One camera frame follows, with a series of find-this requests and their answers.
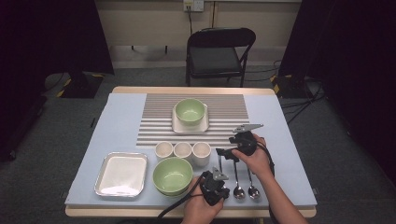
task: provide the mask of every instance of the human hand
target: human hand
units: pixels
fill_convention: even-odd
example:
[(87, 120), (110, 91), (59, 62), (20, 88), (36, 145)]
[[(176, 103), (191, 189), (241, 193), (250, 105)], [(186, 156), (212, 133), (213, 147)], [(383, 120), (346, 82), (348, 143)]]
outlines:
[[(192, 186), (197, 182), (198, 177), (195, 177), (189, 186), (190, 190)], [(199, 186), (192, 192), (191, 196), (202, 195)], [(182, 224), (209, 224), (213, 218), (222, 209), (224, 199), (221, 199), (217, 204), (210, 206), (204, 196), (195, 196), (186, 201), (184, 205), (184, 217)]]
[[(258, 144), (266, 146), (265, 140), (263, 138), (259, 137), (255, 133), (253, 136)], [(272, 175), (267, 154), (265, 154), (264, 150), (261, 148), (257, 147), (251, 156), (247, 156), (236, 149), (233, 149), (232, 153), (235, 155), (235, 157), (243, 161), (253, 174)]]

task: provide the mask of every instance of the white ceramic cup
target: white ceramic cup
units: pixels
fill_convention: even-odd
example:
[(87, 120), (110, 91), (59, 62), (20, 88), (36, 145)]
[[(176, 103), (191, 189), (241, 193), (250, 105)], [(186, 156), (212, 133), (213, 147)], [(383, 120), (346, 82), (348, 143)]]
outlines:
[(175, 156), (192, 163), (192, 147), (190, 143), (179, 142), (174, 147)]
[(197, 166), (206, 166), (210, 161), (210, 145), (205, 142), (197, 142), (192, 147), (192, 160)]
[(173, 157), (173, 145), (170, 142), (160, 142), (155, 147), (155, 155), (157, 156), (158, 161), (162, 161), (163, 159)]

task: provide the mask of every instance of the striped placemat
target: striped placemat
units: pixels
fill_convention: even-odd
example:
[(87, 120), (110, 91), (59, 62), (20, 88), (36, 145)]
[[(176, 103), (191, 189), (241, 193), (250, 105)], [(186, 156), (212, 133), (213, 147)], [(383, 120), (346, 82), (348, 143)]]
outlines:
[[(180, 100), (195, 98), (207, 105), (209, 128), (204, 133), (180, 134), (172, 129), (172, 110)], [(212, 147), (235, 147), (229, 137), (236, 126), (249, 123), (242, 94), (148, 94), (137, 136), (139, 147), (154, 148), (161, 141), (207, 142)]]

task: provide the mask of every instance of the silver tray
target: silver tray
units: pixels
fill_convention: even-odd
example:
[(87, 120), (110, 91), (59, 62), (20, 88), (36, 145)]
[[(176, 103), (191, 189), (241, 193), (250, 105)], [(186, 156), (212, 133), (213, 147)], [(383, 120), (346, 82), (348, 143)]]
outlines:
[(174, 106), (172, 110), (172, 129), (175, 133), (184, 133), (184, 134), (192, 134), (192, 133), (204, 133), (209, 128), (209, 116), (207, 113), (207, 105), (205, 106), (204, 117), (201, 119), (201, 122), (197, 125), (186, 126), (183, 125), (176, 115), (176, 106)]
[(105, 157), (95, 184), (96, 194), (128, 199), (143, 190), (148, 158), (142, 153), (112, 152)]

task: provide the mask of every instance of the bowl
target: bowl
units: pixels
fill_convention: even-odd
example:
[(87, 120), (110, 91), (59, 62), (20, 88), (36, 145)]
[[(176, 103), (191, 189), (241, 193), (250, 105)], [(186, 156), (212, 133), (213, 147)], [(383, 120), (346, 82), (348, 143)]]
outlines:
[(205, 106), (197, 99), (184, 99), (175, 106), (177, 118), (186, 125), (197, 125), (204, 117)]
[(155, 188), (166, 196), (178, 196), (187, 190), (192, 180), (189, 162), (178, 157), (160, 161), (154, 168), (152, 180)]

